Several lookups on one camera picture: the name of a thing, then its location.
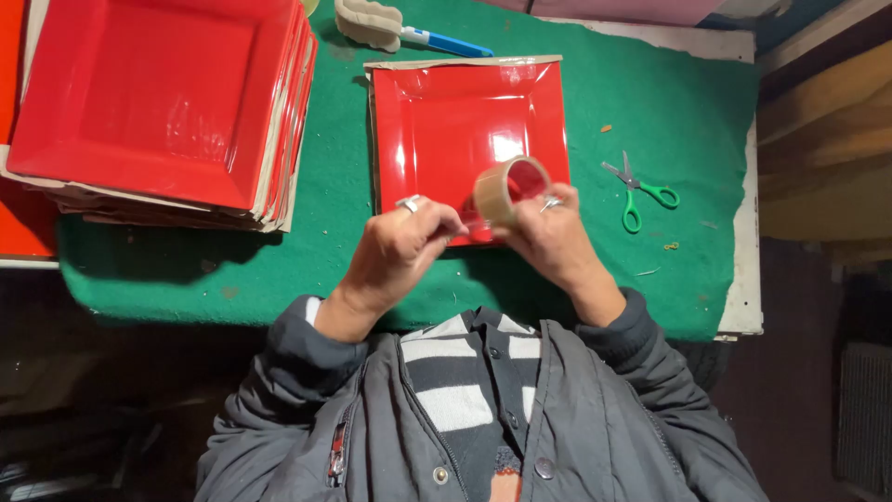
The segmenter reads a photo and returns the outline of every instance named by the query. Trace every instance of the person's left hand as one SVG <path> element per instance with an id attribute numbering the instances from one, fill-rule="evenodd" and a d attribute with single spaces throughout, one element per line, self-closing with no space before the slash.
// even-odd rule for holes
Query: person's left hand
<path id="1" fill-rule="evenodd" d="M 427 197 L 412 213 L 399 207 L 368 220 L 350 268 L 322 302 L 316 329 L 330 339 L 359 342 L 384 313 L 421 280 L 449 241 L 467 227 L 452 207 Z"/>

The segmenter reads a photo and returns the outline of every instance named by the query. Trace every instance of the roll of packing tape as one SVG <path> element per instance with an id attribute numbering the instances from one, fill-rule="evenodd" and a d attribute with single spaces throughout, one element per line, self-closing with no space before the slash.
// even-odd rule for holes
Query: roll of packing tape
<path id="1" fill-rule="evenodd" d="M 492 227 L 516 224 L 514 204 L 533 198 L 551 187 L 551 178 L 536 159 L 518 155 L 491 167 L 477 177 L 474 205 Z"/>

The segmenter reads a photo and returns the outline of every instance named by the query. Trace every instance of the green-handled scissors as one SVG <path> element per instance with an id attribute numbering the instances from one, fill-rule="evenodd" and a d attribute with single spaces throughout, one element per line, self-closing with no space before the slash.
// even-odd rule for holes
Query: green-handled scissors
<path id="1" fill-rule="evenodd" d="M 625 150 L 623 150 L 623 164 L 625 167 L 625 171 L 620 172 L 614 166 L 609 163 L 602 162 L 601 167 L 612 172 L 616 176 L 619 177 L 620 180 L 625 182 L 625 187 L 627 188 L 625 192 L 625 209 L 623 209 L 623 226 L 626 231 L 629 233 L 638 233 L 638 230 L 641 230 L 641 216 L 638 214 L 638 208 L 635 207 L 635 201 L 632 199 L 632 191 L 636 188 L 640 188 L 645 192 L 649 193 L 651 197 L 655 198 L 661 206 L 666 209 L 675 209 L 678 207 L 678 203 L 680 201 L 678 194 L 675 193 L 675 190 L 667 187 L 654 187 L 647 183 L 642 183 L 636 180 L 632 176 L 632 168 L 629 167 L 629 156 L 625 154 Z M 632 217 L 634 220 L 633 223 L 629 223 L 629 217 Z"/>

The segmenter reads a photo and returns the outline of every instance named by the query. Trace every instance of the stack of red plates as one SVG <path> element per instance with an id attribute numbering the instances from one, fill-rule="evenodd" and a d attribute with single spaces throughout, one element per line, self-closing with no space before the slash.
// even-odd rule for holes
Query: stack of red plates
<path id="1" fill-rule="evenodd" d="M 2 173 L 91 221 L 289 231 L 300 0 L 53 0 Z"/>

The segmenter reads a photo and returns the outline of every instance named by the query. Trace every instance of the silver ring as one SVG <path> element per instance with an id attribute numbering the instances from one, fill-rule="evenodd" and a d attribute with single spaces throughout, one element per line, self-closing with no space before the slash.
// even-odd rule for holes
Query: silver ring
<path id="1" fill-rule="evenodd" d="M 542 211 L 545 211 L 546 209 L 548 209 L 550 207 L 554 207 L 556 205 L 564 205 L 564 201 L 562 201 L 561 199 L 559 199 L 557 197 L 546 195 L 545 196 L 545 206 L 543 206 L 542 209 L 539 210 L 539 213 L 541 213 Z"/>
<path id="2" fill-rule="evenodd" d="M 396 201 L 396 206 L 397 207 L 405 207 L 406 209 L 410 210 L 412 213 L 415 213 L 418 211 L 418 204 L 415 204 L 415 201 L 418 200 L 420 197 L 421 196 L 419 194 L 415 194 L 412 197 L 402 198 L 402 199 Z"/>

